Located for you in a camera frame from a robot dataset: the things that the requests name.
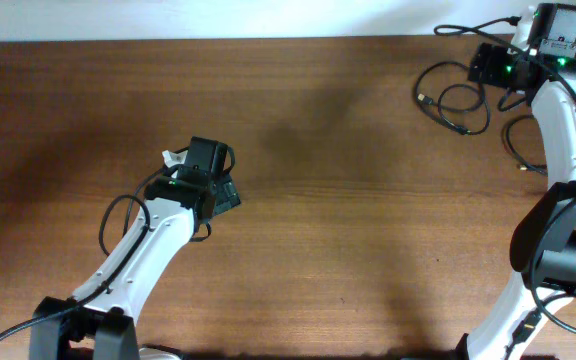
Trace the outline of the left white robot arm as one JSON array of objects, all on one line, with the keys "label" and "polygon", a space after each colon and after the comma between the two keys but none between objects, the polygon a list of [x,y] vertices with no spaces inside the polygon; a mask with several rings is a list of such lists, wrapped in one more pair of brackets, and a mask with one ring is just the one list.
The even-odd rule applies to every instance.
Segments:
[{"label": "left white robot arm", "polygon": [[241,201],[230,146],[194,137],[163,157],[163,171],[146,185],[134,222],[104,263],[69,299],[47,297],[36,308],[44,320],[31,330],[30,358],[180,358],[176,350],[139,346],[139,315],[175,254]]}]

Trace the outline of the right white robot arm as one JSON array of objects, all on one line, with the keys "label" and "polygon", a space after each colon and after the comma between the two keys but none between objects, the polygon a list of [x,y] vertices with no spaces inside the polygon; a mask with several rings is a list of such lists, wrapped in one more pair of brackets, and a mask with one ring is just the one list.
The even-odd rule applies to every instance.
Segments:
[{"label": "right white robot arm", "polygon": [[538,123],[548,190],[519,223],[512,273],[487,318],[460,340],[454,359],[519,359],[556,313],[576,299],[576,5],[527,8],[510,42],[488,36],[469,78],[525,94]]}]

